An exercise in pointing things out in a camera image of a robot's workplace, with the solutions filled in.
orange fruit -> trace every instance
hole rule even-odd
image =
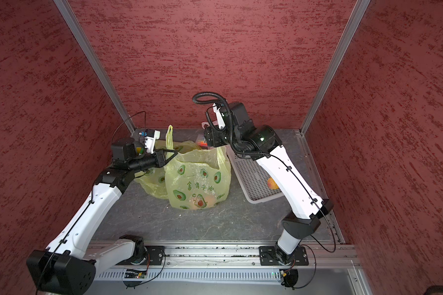
[[[269,179],[267,180],[267,187],[269,187],[270,189],[278,189],[279,186],[277,185],[277,183],[272,179],[272,177],[269,177]]]

gray floor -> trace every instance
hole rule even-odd
[[[276,130],[290,159],[310,184],[299,144],[292,129]],[[201,129],[174,129],[174,141],[195,141]],[[230,194],[218,206],[206,210],[172,208],[168,200],[154,198],[133,182],[113,205],[95,232],[94,240],[116,240],[124,234],[146,241],[275,241],[283,230],[281,220],[290,211],[284,197],[265,203],[249,203],[235,173],[231,173]],[[325,221],[315,233],[331,241]]]

black cable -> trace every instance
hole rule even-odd
[[[214,97],[217,98],[215,100],[206,100],[206,101],[201,101],[199,100],[202,97],[206,97],[206,96],[210,96],[210,97]],[[243,151],[243,150],[239,150],[236,148],[235,146],[235,142],[234,142],[234,136],[235,136],[235,125],[234,125],[234,119],[233,119],[233,113],[231,112],[230,106],[228,105],[228,102],[226,101],[226,99],[219,95],[218,93],[215,92],[200,92],[197,93],[196,95],[194,95],[192,97],[192,101],[196,104],[213,104],[213,103],[221,103],[226,110],[226,114],[228,117],[228,124],[227,127],[228,128],[228,143],[230,144],[231,149],[233,150],[233,152],[235,152],[235,154],[241,154],[241,155],[246,155],[246,156],[255,156],[255,155],[259,155],[260,151]],[[210,119],[210,117],[207,118],[208,120],[208,124],[210,124],[210,126],[212,128],[215,128],[215,131],[218,130],[220,131],[220,129],[218,129],[217,127],[213,126],[213,122]]]
[[[51,254],[51,256],[49,257],[49,259],[47,260],[47,262],[46,262],[46,264],[44,265],[44,268],[43,268],[43,270],[42,270],[42,272],[41,272],[41,275],[40,275],[40,278],[39,278],[39,280],[38,280],[38,283],[36,284],[36,293],[35,293],[35,295],[38,295],[38,291],[39,291],[39,288],[40,288],[40,286],[41,286],[41,280],[42,280],[42,278],[43,278],[43,276],[44,276],[44,273],[46,272],[47,265],[48,265],[49,262],[51,261],[52,257],[54,256],[54,254],[55,254],[56,251],[58,250],[59,246],[66,242],[65,238],[67,238],[67,237],[69,236],[69,233],[72,231],[72,229],[73,229],[74,226],[76,225],[77,221],[79,221],[79,219],[82,217],[82,215],[85,213],[85,211],[87,211],[87,208],[88,208],[91,204],[93,204],[93,203],[94,203],[94,202],[93,202],[93,200],[91,199],[91,200],[89,201],[89,203],[87,204],[87,207],[86,207],[86,208],[83,210],[83,212],[79,215],[79,217],[77,218],[77,220],[76,220],[76,221],[74,222],[74,224],[71,226],[70,230],[67,231],[67,233],[65,234],[64,238],[61,239],[61,241],[59,242],[59,245],[56,247],[56,249],[54,249],[54,252]]]
[[[336,250],[336,247],[333,249],[333,251],[330,251],[330,250],[328,250],[328,249],[326,249],[323,245],[322,245],[322,243],[320,243],[320,241],[319,240],[317,240],[314,236],[312,236],[312,235],[310,235],[314,240],[316,240],[316,242],[325,250],[325,251],[327,251],[327,252],[330,252],[330,253],[333,253],[333,252],[335,252],[335,250]]]
[[[301,245],[301,246],[307,246],[307,247],[310,249],[310,251],[312,251],[313,259],[314,259],[314,261],[315,261],[315,263],[314,263],[315,268],[313,269],[313,274],[312,274],[312,277],[310,278],[310,280],[308,280],[308,282],[307,282],[305,285],[303,285],[303,286],[300,286],[300,287],[292,287],[292,288],[294,288],[294,289],[301,289],[301,288],[306,287],[306,286],[307,286],[308,284],[310,284],[310,282],[313,280],[313,278],[314,278],[314,276],[315,276],[315,273],[316,273],[316,257],[315,257],[315,253],[313,252],[312,248],[310,248],[310,246],[305,245],[305,244],[303,244],[303,245]]]
[[[427,288],[423,295],[431,295],[435,293],[443,293],[443,286],[434,285]]]
[[[139,115],[139,114],[141,114],[141,113],[144,113],[144,128],[143,128],[143,129],[145,129],[145,128],[146,128],[146,112],[145,112],[144,110],[142,110],[141,112],[137,112],[136,114],[134,114],[134,115],[132,115],[132,116],[129,116],[129,117],[126,118],[123,122],[121,122],[120,125],[118,125],[117,129],[115,129],[115,132],[113,132],[113,135],[112,135],[112,137],[111,137],[111,142],[110,142],[110,144],[113,143],[113,138],[115,137],[115,134],[117,133],[118,129],[124,124],[124,122],[130,120],[132,117],[134,117],[134,116],[136,116],[136,115]]]
[[[164,252],[164,250],[162,250],[162,252],[164,253],[164,263],[162,264],[162,268],[161,268],[160,272],[159,272],[155,277],[153,277],[151,280],[149,280],[149,281],[145,281],[145,282],[141,282],[141,283],[139,283],[138,285],[133,286],[133,288],[136,287],[136,286],[140,286],[140,285],[142,285],[142,284],[146,284],[146,283],[151,282],[152,280],[154,280],[155,278],[157,278],[157,277],[162,273],[162,270],[164,269],[164,266],[166,265],[166,252]]]
[[[304,190],[307,192],[308,196],[309,196],[310,199],[312,200],[312,203],[315,204],[315,206],[318,208],[318,210],[319,210],[320,213],[323,215],[323,217],[325,217],[325,221],[326,221],[326,223],[328,224],[328,227],[330,228],[330,232],[332,233],[333,244],[334,244],[333,251],[329,251],[329,250],[327,250],[322,244],[320,244],[320,242],[319,242],[317,239],[315,239],[312,235],[310,235],[310,236],[311,236],[313,239],[315,239],[315,240],[317,241],[317,243],[319,243],[319,245],[322,246],[322,248],[324,248],[326,251],[328,251],[328,252],[330,252],[330,253],[335,252],[335,251],[336,251],[336,239],[335,239],[335,236],[333,235],[332,226],[330,225],[330,222],[328,222],[328,219],[326,219],[326,216],[325,216],[325,214],[323,213],[323,211],[320,209],[320,207],[316,204],[315,200],[312,198],[312,195],[308,192],[307,188],[303,185],[303,183],[301,182],[301,180],[297,177],[297,175],[295,175],[295,173],[292,171],[292,169],[289,168],[289,166],[287,166],[287,165],[284,163],[284,161],[282,161],[282,160],[279,159],[278,157],[276,157],[276,156],[274,156],[274,155],[271,155],[271,154],[264,153],[264,152],[260,152],[260,154],[261,154],[261,155],[264,155],[264,156],[274,157],[274,158],[278,159],[281,163],[284,164],[285,168],[287,168],[287,170],[289,170],[290,173],[292,173],[292,175],[294,175],[294,177],[297,179],[297,181],[301,184],[301,186],[304,188]]]
[[[41,285],[41,280],[43,278],[43,275],[44,275],[44,272],[45,272],[45,270],[47,268],[47,265],[49,264],[49,262],[51,261],[52,257],[54,256],[54,253],[56,253],[56,251],[58,250],[59,246],[62,245],[62,243],[63,242],[60,242],[59,245],[54,249],[54,252],[51,254],[51,256],[47,260],[46,264],[44,265],[44,268],[43,268],[43,270],[41,272],[41,275],[40,275],[40,278],[38,280],[38,284],[36,284],[36,292],[34,293],[34,295],[38,295],[38,290],[39,290],[39,287]]]
[[[215,103],[215,104],[216,104],[216,106],[217,106],[218,108],[221,107],[221,104],[220,104],[220,103]],[[216,127],[216,126],[213,124],[212,119],[210,118],[210,114],[208,113],[208,110],[209,110],[209,109],[213,109],[213,106],[211,106],[210,108],[208,108],[208,109],[205,111],[205,117],[207,118],[208,125],[210,125],[210,127],[212,127],[212,129],[214,129],[215,131],[218,131],[218,132],[224,132],[224,131],[226,130],[226,125],[223,126],[223,128],[218,128],[218,127]]]
[[[151,261],[149,260],[149,252],[148,252],[148,255],[147,255],[147,260],[148,260],[148,262],[147,262],[147,264],[146,264],[146,270],[145,270],[146,274],[148,273],[149,263],[151,262]],[[135,273],[135,274],[139,274],[139,273],[142,272],[142,271],[140,271],[140,270],[138,270],[138,269],[127,268],[126,271],[125,271],[125,275],[128,275],[127,271],[131,271],[131,272],[133,272],[133,273]]]

coiled black cable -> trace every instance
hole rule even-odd
[[[216,99],[213,100],[206,100],[206,101],[201,101],[199,100],[202,97],[206,97],[206,96],[210,96],[210,97],[214,97]],[[230,106],[228,105],[228,102],[226,101],[226,99],[219,95],[218,93],[215,92],[211,92],[211,91],[205,91],[205,92],[199,92],[196,95],[194,95],[192,97],[192,101],[196,104],[212,104],[212,103],[218,103],[218,104],[222,104],[227,112],[227,116],[228,116],[228,125],[225,126],[228,128],[228,143],[230,144],[231,149],[236,153],[236,154],[241,154],[241,155],[245,155],[245,156],[255,156],[255,155],[259,155],[260,151],[244,151],[244,150],[238,150],[235,147],[234,144],[234,121],[233,121],[233,113],[231,112]],[[219,129],[218,127],[215,127],[213,125],[212,120],[210,119],[210,117],[208,116],[208,112],[206,111],[206,117],[207,117],[207,122],[210,125],[210,127],[214,128],[216,131],[218,132],[222,132],[223,129]]]

aluminum frame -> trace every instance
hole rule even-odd
[[[102,248],[114,243],[113,241],[91,241],[88,251]],[[268,268],[279,266],[262,266],[259,261],[260,246],[274,246],[275,242],[201,242],[201,241],[149,241],[146,247],[159,245],[165,247],[165,268]],[[325,251],[317,243],[302,243],[315,252],[317,268],[362,268],[354,245],[337,245],[335,253]],[[333,244],[324,244],[332,250]],[[307,249],[307,255],[312,262],[313,256]],[[133,265],[115,265],[112,268],[128,268]],[[294,268],[314,268],[313,262],[308,266]]]
[[[320,87],[318,88],[318,91],[313,98],[312,106],[308,110],[307,115],[305,116],[304,122],[301,126],[301,134],[305,135],[307,133],[307,129],[312,123],[313,117],[315,116],[316,111],[318,110],[323,97],[325,96],[326,90],[328,89],[328,86],[330,86],[330,83],[336,73],[336,70],[338,69],[344,53],[348,49],[349,44],[351,43],[351,39],[353,39],[354,33],[356,32],[361,19],[363,18],[364,12],[366,11],[366,8],[369,5],[370,0],[358,0],[356,4],[354,5],[353,11],[351,12],[351,15],[349,16],[349,20],[346,23],[346,26],[343,30],[343,34],[340,38],[340,41],[338,42],[338,45],[336,46],[336,50],[333,53],[332,59],[330,61],[330,64],[328,65],[328,68],[326,69],[325,76],[323,77],[323,80],[320,84]]]
[[[71,6],[67,2],[67,0],[54,0],[54,3],[58,7],[59,12],[61,13],[62,17],[65,20],[65,23],[71,30],[72,34],[77,40],[77,43],[80,45],[80,48],[84,52],[88,61],[90,62],[90,65],[94,69],[95,74],[97,74],[97,77],[100,79],[100,82],[107,91],[108,96],[115,105],[115,108],[117,109],[121,118],[123,120],[128,119],[129,118],[128,111],[126,110],[125,106],[123,105],[123,102],[118,96],[115,87],[113,87],[110,78],[105,72],[105,69],[103,68],[99,58],[95,54],[95,51],[92,48],[92,45],[90,44],[89,40],[87,39],[87,36],[85,36],[85,33],[83,32],[83,29],[80,26],[79,21],[76,18],[76,15],[72,11]],[[129,119],[125,122],[125,124],[128,127],[130,133],[133,134],[136,128],[135,123],[133,123],[133,121]]]
[[[351,279],[351,285],[353,286],[356,295],[372,295],[371,288],[366,279],[364,270],[358,268],[348,269],[349,278]]]
[[[296,130],[295,133],[297,137],[297,141],[300,146],[300,150],[303,154],[304,161],[307,165],[308,172],[310,174],[310,179],[312,181],[312,188],[314,191],[318,192],[320,197],[327,199],[328,196],[325,191],[325,187],[323,186],[322,179],[320,178],[320,174],[318,173],[318,170],[315,165],[315,161],[313,160],[312,153],[310,152],[310,148],[308,147],[307,140],[305,136],[303,136],[300,132],[300,130]],[[338,225],[338,221],[336,220],[336,216],[334,214],[334,209],[326,216],[330,224],[333,224],[333,234],[336,234],[337,241],[340,242],[340,244],[345,244],[346,240],[340,230],[340,226]]]

